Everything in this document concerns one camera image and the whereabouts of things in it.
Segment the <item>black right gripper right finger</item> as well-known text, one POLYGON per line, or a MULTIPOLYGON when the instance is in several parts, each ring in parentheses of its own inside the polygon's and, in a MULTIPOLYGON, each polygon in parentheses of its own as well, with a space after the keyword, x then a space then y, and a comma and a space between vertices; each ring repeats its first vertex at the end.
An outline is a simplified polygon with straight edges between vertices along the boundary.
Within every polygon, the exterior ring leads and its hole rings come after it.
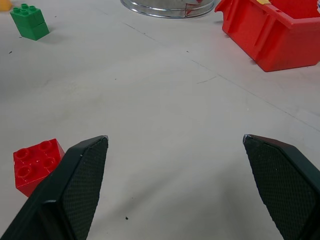
POLYGON ((320 170, 295 146, 245 134, 258 193, 284 240, 320 240, 320 170))

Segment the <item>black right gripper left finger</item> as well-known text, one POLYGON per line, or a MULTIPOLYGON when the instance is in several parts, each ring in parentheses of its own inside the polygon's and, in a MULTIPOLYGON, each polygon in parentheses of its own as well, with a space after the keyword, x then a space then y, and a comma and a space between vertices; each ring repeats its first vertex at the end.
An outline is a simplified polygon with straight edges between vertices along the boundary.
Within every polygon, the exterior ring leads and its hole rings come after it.
POLYGON ((0 240, 86 240, 100 198, 109 139, 70 147, 17 213, 0 240))

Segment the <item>red toy brick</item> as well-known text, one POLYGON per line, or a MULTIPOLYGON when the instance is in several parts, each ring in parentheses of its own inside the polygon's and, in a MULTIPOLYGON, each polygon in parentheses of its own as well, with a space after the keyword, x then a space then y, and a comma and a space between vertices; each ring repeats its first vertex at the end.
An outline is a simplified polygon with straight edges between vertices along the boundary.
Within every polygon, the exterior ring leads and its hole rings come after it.
POLYGON ((13 167, 16 189, 30 197, 38 184, 59 165, 64 154, 55 138, 15 151, 13 167))

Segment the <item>red plastic storage bin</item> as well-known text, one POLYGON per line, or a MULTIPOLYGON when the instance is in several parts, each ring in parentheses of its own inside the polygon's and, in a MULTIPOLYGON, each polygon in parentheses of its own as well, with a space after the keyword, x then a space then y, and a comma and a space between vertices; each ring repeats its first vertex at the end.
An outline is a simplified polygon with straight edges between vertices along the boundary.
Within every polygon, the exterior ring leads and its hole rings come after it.
POLYGON ((265 72, 320 62, 320 0, 221 0, 222 30, 265 72))

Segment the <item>green toy brick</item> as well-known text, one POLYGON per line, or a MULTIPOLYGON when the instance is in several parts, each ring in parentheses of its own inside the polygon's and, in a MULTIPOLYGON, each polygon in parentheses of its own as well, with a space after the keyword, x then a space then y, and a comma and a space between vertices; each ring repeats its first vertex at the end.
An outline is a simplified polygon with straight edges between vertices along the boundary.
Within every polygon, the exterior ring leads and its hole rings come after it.
POLYGON ((23 38, 37 41, 50 33, 42 11, 26 3, 14 7, 10 15, 23 38))

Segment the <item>round silver metal basin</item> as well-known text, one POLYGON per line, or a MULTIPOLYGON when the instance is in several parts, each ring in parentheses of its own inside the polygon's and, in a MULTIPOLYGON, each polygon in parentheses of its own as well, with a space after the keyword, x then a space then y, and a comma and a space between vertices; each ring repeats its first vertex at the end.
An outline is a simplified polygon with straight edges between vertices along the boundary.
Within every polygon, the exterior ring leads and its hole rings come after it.
POLYGON ((145 16, 184 19, 212 11, 217 0, 120 0, 127 9, 145 16))

